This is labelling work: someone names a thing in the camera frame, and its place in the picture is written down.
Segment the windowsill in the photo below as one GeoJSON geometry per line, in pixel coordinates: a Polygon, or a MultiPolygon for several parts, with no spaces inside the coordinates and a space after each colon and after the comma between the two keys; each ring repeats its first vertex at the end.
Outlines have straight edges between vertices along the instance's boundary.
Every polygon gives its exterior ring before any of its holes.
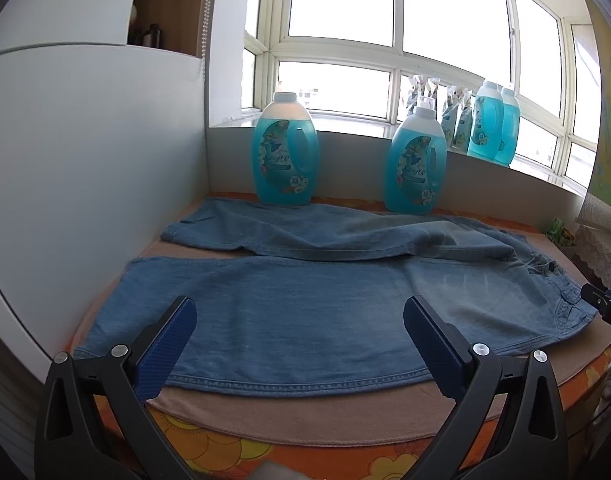
{"type": "MultiPolygon", "coordinates": [[[[243,117],[238,120],[227,121],[213,126],[213,128],[253,128],[258,122],[261,110],[258,110],[258,108],[244,108],[242,115],[243,117]]],[[[390,124],[378,119],[346,117],[325,112],[311,112],[310,115],[318,132],[335,132],[364,137],[392,139],[400,124],[390,124]]],[[[510,169],[549,182],[553,186],[561,187],[581,197],[585,197],[587,191],[585,187],[572,179],[559,176],[550,168],[521,155],[515,155],[514,160],[510,164],[510,169]]]]}

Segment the bottle on shelf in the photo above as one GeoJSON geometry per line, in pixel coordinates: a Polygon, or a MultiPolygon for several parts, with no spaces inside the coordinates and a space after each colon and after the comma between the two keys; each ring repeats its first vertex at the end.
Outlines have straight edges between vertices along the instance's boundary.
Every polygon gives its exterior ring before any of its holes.
{"type": "Polygon", "coordinates": [[[455,152],[467,155],[467,149],[470,146],[470,135],[472,133],[472,90],[463,92],[461,100],[461,115],[457,121],[455,128],[455,136],[452,140],[452,149],[455,152]]]}
{"type": "Polygon", "coordinates": [[[385,165],[385,206],[390,211],[428,214],[439,198],[447,145],[435,101],[419,96],[412,115],[396,130],[385,165]]]}
{"type": "Polygon", "coordinates": [[[521,110],[513,90],[504,88],[501,90],[501,97],[503,98],[503,130],[499,151],[494,160],[503,166],[509,166],[517,150],[521,110]]]}
{"type": "Polygon", "coordinates": [[[135,28],[127,39],[127,44],[130,45],[142,45],[143,44],[143,30],[141,28],[135,28]]]}
{"type": "Polygon", "coordinates": [[[143,33],[143,46],[163,48],[163,31],[160,30],[158,23],[153,23],[150,25],[150,28],[143,33]]]}
{"type": "Polygon", "coordinates": [[[501,145],[503,99],[496,83],[484,81],[474,98],[473,125],[467,154],[494,161],[501,145]]]}
{"type": "Polygon", "coordinates": [[[452,147],[452,141],[454,140],[457,115],[462,97],[463,89],[458,88],[456,85],[448,86],[447,98],[445,99],[443,114],[441,115],[441,128],[443,128],[445,143],[448,149],[452,147]]]}
{"type": "Polygon", "coordinates": [[[275,92],[252,137],[252,173],[261,202],[310,202],[319,171],[319,139],[294,92],[275,92]]]}

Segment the white bottle cap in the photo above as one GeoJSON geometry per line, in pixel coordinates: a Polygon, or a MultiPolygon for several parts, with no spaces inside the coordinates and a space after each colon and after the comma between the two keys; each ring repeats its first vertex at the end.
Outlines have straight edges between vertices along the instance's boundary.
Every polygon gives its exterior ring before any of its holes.
{"type": "Polygon", "coordinates": [[[296,93],[274,92],[274,95],[272,96],[272,101],[277,101],[279,103],[292,103],[296,101],[296,93]]]}
{"type": "Polygon", "coordinates": [[[435,101],[433,97],[419,95],[417,98],[417,107],[426,108],[428,110],[434,110],[435,101]]]}

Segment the wooden shelf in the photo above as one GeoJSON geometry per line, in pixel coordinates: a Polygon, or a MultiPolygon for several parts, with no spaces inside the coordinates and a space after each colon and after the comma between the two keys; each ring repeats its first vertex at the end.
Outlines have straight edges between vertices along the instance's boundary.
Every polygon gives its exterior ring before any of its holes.
{"type": "Polygon", "coordinates": [[[201,23],[205,0],[134,0],[135,28],[145,32],[152,23],[162,30],[165,50],[201,57],[201,23]]]}

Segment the metal screw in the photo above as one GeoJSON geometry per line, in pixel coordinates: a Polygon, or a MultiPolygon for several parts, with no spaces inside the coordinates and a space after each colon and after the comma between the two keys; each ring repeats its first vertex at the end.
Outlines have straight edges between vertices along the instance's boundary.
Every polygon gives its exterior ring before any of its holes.
{"type": "Polygon", "coordinates": [[[127,346],[125,345],[116,345],[112,348],[112,357],[123,357],[127,354],[127,346]]]}
{"type": "Polygon", "coordinates": [[[475,354],[478,355],[487,355],[490,353],[490,348],[488,348],[487,345],[484,345],[483,343],[477,343],[473,346],[473,350],[475,354]]]}
{"type": "Polygon", "coordinates": [[[547,354],[543,350],[535,350],[535,353],[533,355],[535,359],[540,363],[544,363],[547,361],[547,354]]]}
{"type": "Polygon", "coordinates": [[[58,354],[54,356],[54,362],[58,365],[66,361],[67,361],[67,352],[58,352],[58,354]]]}

